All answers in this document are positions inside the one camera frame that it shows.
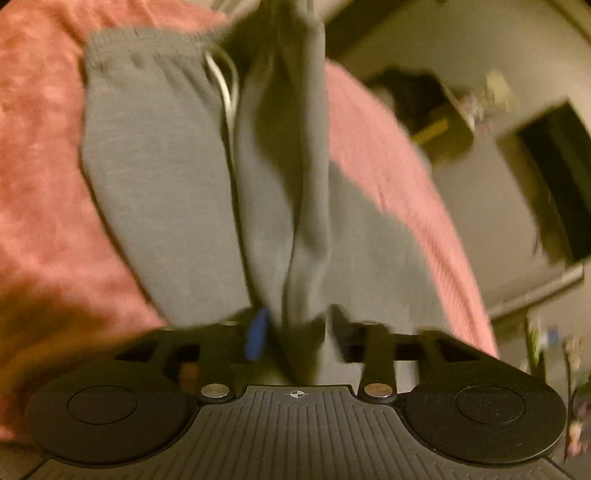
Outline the wall mounted television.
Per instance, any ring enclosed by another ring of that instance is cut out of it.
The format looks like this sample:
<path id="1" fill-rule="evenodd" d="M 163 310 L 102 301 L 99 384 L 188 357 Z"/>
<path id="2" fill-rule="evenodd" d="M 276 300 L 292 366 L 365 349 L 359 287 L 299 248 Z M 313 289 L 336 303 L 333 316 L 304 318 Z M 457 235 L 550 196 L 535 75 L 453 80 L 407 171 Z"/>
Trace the wall mounted television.
<path id="1" fill-rule="evenodd" d="M 517 130 L 541 174 L 566 235 L 571 258 L 590 256 L 590 133 L 565 101 Z"/>

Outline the black garment on table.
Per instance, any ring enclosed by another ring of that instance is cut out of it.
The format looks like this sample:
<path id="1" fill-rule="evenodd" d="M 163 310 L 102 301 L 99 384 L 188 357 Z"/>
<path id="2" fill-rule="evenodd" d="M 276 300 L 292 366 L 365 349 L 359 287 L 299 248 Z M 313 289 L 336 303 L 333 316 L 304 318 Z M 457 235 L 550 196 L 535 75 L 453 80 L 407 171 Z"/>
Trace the black garment on table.
<path id="1" fill-rule="evenodd" d="M 363 84 L 386 103 L 411 134 L 427 127 L 436 110 L 448 103 L 439 79 L 425 71 L 389 67 Z"/>

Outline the flower bouquet on table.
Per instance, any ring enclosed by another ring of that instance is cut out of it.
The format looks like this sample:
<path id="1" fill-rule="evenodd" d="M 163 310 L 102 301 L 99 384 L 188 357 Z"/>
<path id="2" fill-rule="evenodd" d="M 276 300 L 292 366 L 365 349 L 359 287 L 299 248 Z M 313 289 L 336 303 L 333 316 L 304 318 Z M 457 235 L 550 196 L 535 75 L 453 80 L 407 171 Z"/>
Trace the flower bouquet on table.
<path id="1" fill-rule="evenodd" d="M 486 74 L 483 86 L 460 100 L 461 112 L 476 135 L 488 134 L 495 119 L 512 110 L 514 95 L 504 74 L 496 69 Z"/>

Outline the white round side table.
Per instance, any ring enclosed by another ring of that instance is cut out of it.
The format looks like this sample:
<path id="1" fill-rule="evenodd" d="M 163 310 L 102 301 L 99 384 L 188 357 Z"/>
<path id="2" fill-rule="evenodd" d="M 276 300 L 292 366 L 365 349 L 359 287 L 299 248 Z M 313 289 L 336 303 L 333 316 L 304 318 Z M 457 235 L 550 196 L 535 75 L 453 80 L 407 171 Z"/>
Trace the white round side table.
<path id="1" fill-rule="evenodd" d="M 475 140 L 460 101 L 445 86 L 442 94 L 443 103 L 428 114 L 426 125 L 411 135 L 433 166 L 462 157 L 471 150 Z"/>

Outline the pink ribbed bedspread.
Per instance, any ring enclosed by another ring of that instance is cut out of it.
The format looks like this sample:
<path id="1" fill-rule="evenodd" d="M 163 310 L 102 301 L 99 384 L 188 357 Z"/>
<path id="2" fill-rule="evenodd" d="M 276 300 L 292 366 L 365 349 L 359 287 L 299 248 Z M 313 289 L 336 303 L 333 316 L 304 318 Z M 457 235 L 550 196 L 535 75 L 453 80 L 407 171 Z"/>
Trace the pink ribbed bedspread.
<path id="1" fill-rule="evenodd" d="M 183 1 L 13 1 L 1 14 L 1 440 L 29 440 L 24 409 L 46 380 L 161 321 L 108 240 L 79 168 L 80 62 L 122 26 L 204 32 L 221 14 Z M 325 65 L 329 151 L 418 241 L 461 340 L 496 342 L 448 211 L 401 125 Z"/>

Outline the white drawstring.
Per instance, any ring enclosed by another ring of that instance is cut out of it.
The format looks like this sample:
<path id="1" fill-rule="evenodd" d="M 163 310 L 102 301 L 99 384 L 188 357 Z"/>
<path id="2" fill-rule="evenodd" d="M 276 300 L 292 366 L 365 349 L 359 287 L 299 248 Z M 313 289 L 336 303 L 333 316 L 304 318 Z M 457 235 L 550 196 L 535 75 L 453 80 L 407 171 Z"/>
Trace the white drawstring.
<path id="1" fill-rule="evenodd" d="M 221 95 L 228 137 L 235 131 L 235 117 L 239 101 L 239 74 L 235 62 L 221 47 L 211 47 L 204 51 L 204 59 L 209 73 Z"/>

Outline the grey sweatpants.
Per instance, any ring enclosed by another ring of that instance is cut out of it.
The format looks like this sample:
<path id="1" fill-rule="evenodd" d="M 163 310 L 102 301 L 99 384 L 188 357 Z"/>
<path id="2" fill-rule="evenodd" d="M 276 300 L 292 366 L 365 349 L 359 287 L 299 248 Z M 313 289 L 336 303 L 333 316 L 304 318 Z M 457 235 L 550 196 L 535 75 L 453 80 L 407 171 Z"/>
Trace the grey sweatpants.
<path id="1" fill-rule="evenodd" d="M 239 74 L 235 131 L 204 51 Z M 329 308 L 396 333 L 447 329 L 417 241 L 329 159 L 324 27 L 264 1 L 206 33 L 134 27 L 88 41 L 82 164 L 102 217 L 172 325 L 270 311 L 245 381 L 356 383 Z"/>

